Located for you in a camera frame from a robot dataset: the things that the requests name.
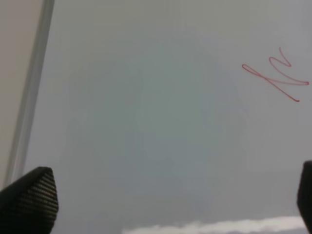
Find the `black textured object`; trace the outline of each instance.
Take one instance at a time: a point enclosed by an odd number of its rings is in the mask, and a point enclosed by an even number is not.
[[[312,234],[312,161],[303,164],[297,205],[309,233]]]
[[[0,233],[48,234],[58,211],[53,171],[38,167],[0,193]]]

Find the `red scribble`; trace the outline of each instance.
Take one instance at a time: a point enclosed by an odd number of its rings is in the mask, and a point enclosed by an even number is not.
[[[242,65],[242,68],[244,68],[247,72],[257,76],[257,77],[261,77],[261,78],[264,78],[268,83],[270,83],[271,85],[273,85],[276,89],[278,89],[279,91],[281,91],[283,94],[285,94],[286,96],[288,96],[289,98],[291,98],[292,100],[294,101],[297,101],[299,102],[299,100],[296,100],[294,99],[292,96],[290,96],[289,94],[287,94],[285,91],[283,91],[281,88],[279,88],[275,83],[281,83],[281,84],[288,84],[288,85],[309,85],[309,82],[308,81],[301,81],[301,80],[297,80],[297,79],[294,79],[284,73],[282,73],[277,67],[275,67],[275,65],[273,64],[273,60],[287,66],[287,67],[291,67],[291,63],[285,58],[285,56],[283,55],[282,53],[282,50],[281,50],[281,47],[279,48],[279,52],[281,53],[282,57],[284,58],[284,60],[286,61],[285,62],[282,62],[281,60],[277,59],[277,58],[274,58],[274,57],[269,57],[269,62],[271,64],[271,66],[276,70],[278,71],[280,74],[282,74],[283,76],[287,77],[288,79],[291,79],[297,83],[293,83],[293,82],[284,82],[284,81],[279,81],[279,80],[276,80],[276,79],[272,79],[272,78],[269,78],[269,77],[265,77],[263,75],[261,75],[260,73],[258,73],[255,69],[251,68],[250,66],[246,65],[246,64],[243,64]]]

